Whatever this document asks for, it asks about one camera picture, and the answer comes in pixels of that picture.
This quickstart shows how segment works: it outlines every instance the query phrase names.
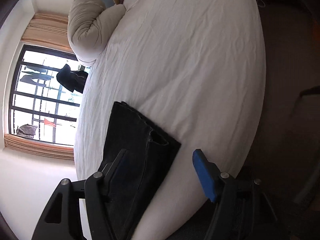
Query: dark floor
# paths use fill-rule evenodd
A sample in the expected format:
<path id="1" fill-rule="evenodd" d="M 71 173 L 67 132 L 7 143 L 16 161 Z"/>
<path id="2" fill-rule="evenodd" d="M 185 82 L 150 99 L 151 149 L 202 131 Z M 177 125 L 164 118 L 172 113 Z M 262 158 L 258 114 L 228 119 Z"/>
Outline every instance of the dark floor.
<path id="1" fill-rule="evenodd" d="M 246 164 L 268 192 L 294 199 L 320 158 L 320 95 L 298 99 L 320 85 L 319 31 L 301 8 L 260 9 L 267 76 L 260 124 Z"/>

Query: hanging gray garment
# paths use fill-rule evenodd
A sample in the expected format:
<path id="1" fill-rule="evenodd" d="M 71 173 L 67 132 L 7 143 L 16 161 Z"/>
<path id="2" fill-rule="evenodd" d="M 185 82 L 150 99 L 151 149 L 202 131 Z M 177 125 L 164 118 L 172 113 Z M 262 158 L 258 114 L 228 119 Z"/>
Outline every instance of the hanging gray garment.
<path id="1" fill-rule="evenodd" d="M 36 134 L 37 128 L 37 125 L 24 124 L 17 129 L 17 135 L 27 138 L 33 138 Z"/>

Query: white wall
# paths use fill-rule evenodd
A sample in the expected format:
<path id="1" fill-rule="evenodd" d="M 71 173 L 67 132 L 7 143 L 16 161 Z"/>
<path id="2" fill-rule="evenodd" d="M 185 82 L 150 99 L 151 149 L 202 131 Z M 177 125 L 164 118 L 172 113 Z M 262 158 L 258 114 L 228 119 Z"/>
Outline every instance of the white wall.
<path id="1" fill-rule="evenodd" d="M 0 210 L 19 240 L 30 240 L 54 189 L 63 178 L 76 179 L 73 161 L 59 160 L 4 148 L 8 130 L 10 86 L 20 39 L 35 12 L 67 14 L 72 0 L 20 0 L 0 29 Z M 83 206 L 84 234 L 91 239 Z"/>

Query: orange object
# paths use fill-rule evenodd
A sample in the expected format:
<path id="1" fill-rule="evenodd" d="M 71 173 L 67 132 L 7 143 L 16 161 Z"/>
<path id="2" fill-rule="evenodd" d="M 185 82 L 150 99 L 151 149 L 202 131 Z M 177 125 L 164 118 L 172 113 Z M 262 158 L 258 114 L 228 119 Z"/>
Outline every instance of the orange object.
<path id="1" fill-rule="evenodd" d="M 50 122 L 47 119 L 44 119 L 44 125 L 49 125 L 49 126 L 52 126 L 52 127 L 56 127 L 56 125 L 53 122 Z"/>

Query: bed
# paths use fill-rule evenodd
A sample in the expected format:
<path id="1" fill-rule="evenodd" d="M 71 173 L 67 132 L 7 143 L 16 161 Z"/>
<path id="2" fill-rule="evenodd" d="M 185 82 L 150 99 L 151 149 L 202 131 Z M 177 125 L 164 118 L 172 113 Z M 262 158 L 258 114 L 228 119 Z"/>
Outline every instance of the bed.
<path id="1" fill-rule="evenodd" d="M 181 142 L 132 238 L 163 240 L 206 200 L 195 149 L 233 176 L 246 159 L 265 87 L 260 16 L 256 0 L 124 0 L 124 7 L 84 88 L 76 170 L 78 179 L 97 171 L 115 101 Z"/>

